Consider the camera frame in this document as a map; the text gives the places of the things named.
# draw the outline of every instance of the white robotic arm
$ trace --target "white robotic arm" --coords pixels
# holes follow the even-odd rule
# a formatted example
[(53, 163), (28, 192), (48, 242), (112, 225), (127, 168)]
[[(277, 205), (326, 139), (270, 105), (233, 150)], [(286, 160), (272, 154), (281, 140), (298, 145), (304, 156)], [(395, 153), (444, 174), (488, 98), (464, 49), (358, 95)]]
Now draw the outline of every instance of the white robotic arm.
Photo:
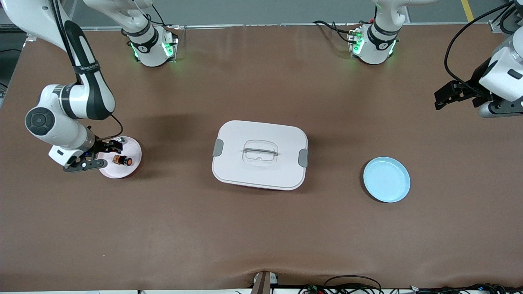
[(380, 64), (392, 53), (396, 37), (405, 23), (401, 8), (407, 5), (424, 5), (437, 0), (371, 0), (376, 5), (376, 16), (371, 24), (356, 29), (350, 39), (354, 56), (369, 64)]
[(178, 37), (146, 19), (142, 9), (153, 0), (84, 0), (85, 4), (118, 23), (131, 40), (136, 58), (146, 66), (160, 66), (176, 58)]
[(523, 115), (523, 28), (496, 48), (466, 84), (450, 81), (437, 90), (434, 93), (436, 110), (473, 98), (481, 117)]
[[(79, 118), (103, 120), (115, 109), (115, 99), (80, 27), (69, 20), (58, 1), (57, 6), (52, 0), (0, 1), (10, 20), (22, 30), (67, 51), (65, 39), (71, 48), (74, 71), (82, 81), (82, 84), (46, 86), (38, 105), (26, 115), (29, 132), (53, 145), (49, 156), (69, 172), (89, 169), (77, 164), (86, 156), (95, 160), (98, 152), (121, 152), (121, 144), (102, 142), (77, 121)], [(57, 26), (60, 23), (63, 38)], [(95, 163), (96, 168), (106, 165), (105, 161)]]

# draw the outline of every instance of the wire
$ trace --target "wire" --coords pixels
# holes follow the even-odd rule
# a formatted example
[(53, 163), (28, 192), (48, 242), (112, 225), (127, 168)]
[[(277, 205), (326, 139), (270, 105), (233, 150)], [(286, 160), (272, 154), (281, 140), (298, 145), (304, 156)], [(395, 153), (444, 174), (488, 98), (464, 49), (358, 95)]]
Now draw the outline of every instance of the wire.
[(494, 18), (494, 20), (492, 20), (492, 23), (496, 22), (497, 19), (498, 19), (501, 15), (503, 15), (503, 13), (505, 13), (505, 11), (507, 11), (509, 8), (510, 8), (510, 6), (507, 6), (507, 7), (506, 7), (506, 8), (505, 8), (505, 9), (504, 9), (500, 14), (498, 14), (498, 15), (496, 16), (496, 18)]
[(120, 136), (123, 133), (123, 125), (122, 125), (122, 123), (116, 118), (116, 116), (111, 114), (111, 117), (114, 118), (115, 121), (120, 125), (120, 132), (117, 133), (116, 135), (100, 138), (100, 141), (116, 138), (116, 137)]
[(1, 53), (1, 52), (7, 52), (7, 51), (18, 51), (18, 52), (22, 52), (22, 50), (20, 50), (20, 49), (6, 49), (6, 50), (0, 50), (0, 53)]
[(323, 283), (323, 287), (325, 287), (329, 281), (332, 281), (334, 279), (341, 279), (341, 278), (361, 278), (361, 279), (366, 279), (366, 280), (369, 280), (369, 281), (373, 281), (373, 282), (375, 282), (378, 285), (378, 287), (381, 290), (381, 284), (378, 281), (374, 280), (373, 278), (369, 278), (369, 277), (366, 277), (366, 276), (359, 276), (359, 275), (342, 275), (342, 276), (332, 277), (332, 278), (328, 279), (327, 281), (325, 281), (325, 283)]
[(450, 49), (452, 48), (452, 45), (454, 44), (454, 42), (456, 41), (456, 39), (461, 35), (461, 33), (463, 33), (463, 31), (465, 31), (469, 26), (471, 26), (473, 23), (475, 23), (476, 21), (482, 19), (483, 17), (487, 16), (487, 15), (490, 15), (498, 10), (501, 10), (507, 6), (510, 6), (512, 5), (513, 1), (509, 1), (508, 3), (505, 3), (497, 8), (494, 8), (492, 10), (490, 10), (489, 12), (486, 12), (480, 16), (478, 16), (477, 18), (474, 18), (471, 22), (469, 22), (468, 24), (466, 24), (463, 28), (461, 28), (458, 33), (452, 38), (452, 40), (450, 41), (449, 43), (449, 47), (447, 47), (447, 52), (445, 52), (445, 59), (444, 59), (444, 66), (445, 66), (445, 70), (447, 71), (447, 73), (453, 77), (456, 81), (460, 82), (462, 85), (464, 85), (465, 87), (467, 87), (468, 89), (472, 90), (473, 92), (475, 92), (476, 94), (480, 95), (480, 96), (484, 96), (485, 94), (484, 93), (481, 93), (478, 89), (476, 88), (473, 88), (472, 86), (470, 86), (469, 84), (467, 84), (464, 80), (462, 80), (460, 77), (458, 77), (457, 75), (455, 75), (450, 69), (449, 69), (449, 65), (448, 65), (448, 59), (449, 59), (449, 53), (450, 53)]
[(509, 34), (509, 35), (512, 35), (514, 34), (516, 31), (511, 31), (511, 30), (508, 30), (505, 28), (505, 20), (507, 19), (507, 17), (509, 15), (511, 15), (512, 13), (514, 13), (516, 11), (516, 7), (512, 7), (511, 9), (508, 9), (506, 10), (504, 13), (503, 13), (503, 16), (499, 19), (499, 28), (501, 29), (502, 32), (506, 33), (506, 34)]
[(511, 287), (504, 287), (502, 285), (498, 284), (475, 284), (468, 287), (463, 288), (450, 288), (450, 287), (442, 287), (442, 288), (436, 288), (436, 289), (419, 289), (417, 294), (463, 294), (467, 293), (470, 294), (468, 290), (481, 290), (481, 291), (488, 291), (490, 294), (515, 294), (518, 292), (523, 291), (523, 286), (519, 288), (511, 288)]
[(156, 7), (154, 7), (154, 4), (151, 4), (151, 5), (153, 6), (154, 11), (156, 11), (156, 14), (158, 14), (158, 17), (160, 18), (160, 21), (162, 22), (162, 25), (165, 26), (165, 22), (163, 21), (162, 16), (158, 12), (158, 9), (156, 9)]
[[(67, 56), (69, 56), (69, 60), (71, 62), (72, 66), (75, 66), (76, 63), (73, 58), (73, 53), (71, 51), (71, 47), (69, 46), (69, 41), (67, 40), (67, 36), (65, 34), (65, 28), (63, 26), (62, 22), (62, 16), (60, 14), (60, 4), (58, 0), (49, 0), (49, 3), (51, 4), (51, 8), (53, 11), (54, 21), (56, 22), (56, 25), (58, 26), (58, 31), (60, 33), (60, 37), (62, 37), (62, 42), (64, 43), (65, 50), (67, 52)], [(81, 85), (80, 75), (76, 75), (76, 84)]]
[(161, 25), (162, 27), (175, 26), (175, 25), (172, 25), (172, 24), (164, 24), (162, 22), (153, 21), (152, 20), (152, 16), (150, 14), (148, 14), (148, 13), (144, 14), (143, 16), (145, 16), (145, 18), (147, 20), (149, 20), (150, 22), (152, 22), (153, 24)]
[(378, 15), (378, 6), (374, 6), (374, 18), (372, 19), (372, 21), (363, 21), (363, 20), (360, 20), (358, 23), (359, 24), (371, 24), (374, 22), (374, 20), (376, 19), (376, 15)]
[[(314, 21), (312, 22), (313, 24), (323, 24), (325, 25), (327, 28), (331, 29), (331, 30), (336, 30), (336, 28), (334, 28), (333, 26), (329, 25), (328, 23), (322, 21), (322, 20), (317, 20), (317, 21)], [(338, 29), (339, 32), (342, 32), (342, 33), (349, 33), (349, 31), (346, 31), (346, 30), (340, 30)]]
[(338, 29), (338, 27), (336, 26), (336, 23), (335, 23), (335, 22), (332, 22), (332, 26), (329, 25), (328, 23), (322, 21), (322, 20), (317, 20), (317, 21), (313, 22), (313, 24), (324, 24), (324, 25), (326, 25), (329, 29), (331, 29), (331, 30), (335, 30), (335, 31), (338, 33), (338, 36), (339, 36), (342, 40), (344, 40), (345, 42), (348, 42), (348, 43), (351, 43), (351, 44), (355, 44), (355, 43), (356, 43), (355, 41), (345, 39), (345, 38), (342, 36), (341, 33), (349, 33), (349, 31)]
[(345, 39), (342, 34), (340, 33), (338, 27), (336, 27), (336, 23), (335, 22), (332, 22), (332, 25), (334, 26), (334, 29), (336, 30), (336, 32), (338, 33), (338, 36), (344, 40), (345, 42), (347, 43), (351, 43), (351, 44), (356, 44), (356, 41), (352, 41), (352, 40), (348, 40), (348, 39)]

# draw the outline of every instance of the brown table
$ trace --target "brown table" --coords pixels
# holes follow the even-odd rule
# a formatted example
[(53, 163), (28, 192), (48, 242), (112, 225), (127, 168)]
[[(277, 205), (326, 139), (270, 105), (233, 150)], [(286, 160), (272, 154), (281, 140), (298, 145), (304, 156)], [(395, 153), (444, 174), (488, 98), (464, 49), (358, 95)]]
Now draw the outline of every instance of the brown table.
[[(470, 101), (434, 110), (459, 26), (407, 26), (382, 65), (349, 57), (317, 27), (181, 34), (178, 61), (146, 68), (119, 32), (89, 32), (141, 170), (67, 174), (24, 126), (42, 88), (74, 81), (66, 55), (28, 43), (0, 109), (2, 290), (213, 289), (362, 274), (384, 287), (523, 284), (523, 118), (482, 119)], [(501, 42), (487, 25), (457, 43), (468, 78)], [(294, 191), (228, 185), (211, 172), (229, 120), (297, 126), (309, 167)], [(110, 119), (84, 121), (99, 136)], [(409, 170), (402, 201), (379, 203), (361, 171), (377, 156)]]

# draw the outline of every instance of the yellow floor line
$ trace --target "yellow floor line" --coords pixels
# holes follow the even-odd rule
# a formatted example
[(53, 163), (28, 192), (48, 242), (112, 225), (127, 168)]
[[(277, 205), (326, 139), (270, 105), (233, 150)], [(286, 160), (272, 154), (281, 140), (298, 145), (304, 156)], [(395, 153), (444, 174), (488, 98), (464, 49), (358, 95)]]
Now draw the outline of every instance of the yellow floor line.
[(467, 20), (472, 21), (474, 19), (474, 15), (472, 14), (472, 10), (470, 9), (469, 0), (461, 0), (461, 5), (463, 5), (463, 10), (465, 10)]

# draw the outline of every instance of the gray floor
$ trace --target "gray floor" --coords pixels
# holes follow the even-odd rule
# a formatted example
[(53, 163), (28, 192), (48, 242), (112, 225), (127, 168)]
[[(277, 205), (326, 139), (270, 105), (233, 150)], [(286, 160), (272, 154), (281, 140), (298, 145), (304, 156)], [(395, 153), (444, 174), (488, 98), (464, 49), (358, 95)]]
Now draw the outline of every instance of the gray floor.
[[(473, 15), (508, 0), (469, 0)], [(82, 0), (62, 0), (65, 11), (84, 29), (117, 26), (109, 17), (87, 7)], [(373, 17), (370, 0), (155, 0), (167, 24), (173, 25), (280, 25), (310, 24), (315, 20), (356, 23)], [(145, 10), (159, 20), (152, 8)], [(408, 9), (410, 22), (467, 22), (460, 0), (439, 0)], [(0, 24), (11, 23), (0, 8)], [(1, 34), (0, 50), (21, 49), (23, 34)], [(18, 52), (0, 53), (0, 82), (8, 85)]]

